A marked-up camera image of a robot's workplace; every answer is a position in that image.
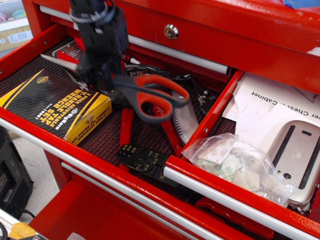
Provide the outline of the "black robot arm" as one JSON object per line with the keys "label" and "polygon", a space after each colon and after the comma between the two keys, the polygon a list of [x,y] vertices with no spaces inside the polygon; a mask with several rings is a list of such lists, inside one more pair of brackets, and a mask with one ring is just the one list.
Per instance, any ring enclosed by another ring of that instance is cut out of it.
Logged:
{"label": "black robot arm", "polygon": [[84,45],[76,72],[86,85],[114,89],[113,77],[122,74],[121,56],[129,45],[124,11],[110,1],[71,0],[70,17]]}

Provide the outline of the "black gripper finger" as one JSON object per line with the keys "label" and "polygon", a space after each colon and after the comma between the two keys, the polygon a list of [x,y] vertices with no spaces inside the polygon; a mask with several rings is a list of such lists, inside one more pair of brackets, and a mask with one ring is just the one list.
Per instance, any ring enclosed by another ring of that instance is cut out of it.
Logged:
{"label": "black gripper finger", "polygon": [[107,60],[97,67],[96,88],[100,92],[110,92],[114,89],[113,79],[116,75],[121,75],[122,65],[120,60]]}
{"label": "black gripper finger", "polygon": [[76,69],[80,81],[94,90],[98,90],[99,57],[100,55],[96,51],[84,51],[79,58]]}

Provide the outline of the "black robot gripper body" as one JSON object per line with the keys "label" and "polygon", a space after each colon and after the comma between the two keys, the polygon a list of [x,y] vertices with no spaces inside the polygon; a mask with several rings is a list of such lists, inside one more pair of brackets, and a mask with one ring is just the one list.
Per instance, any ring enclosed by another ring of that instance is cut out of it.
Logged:
{"label": "black robot gripper body", "polygon": [[129,44],[124,11],[118,7],[77,7],[76,24],[84,52],[98,52],[101,62],[120,58]]}

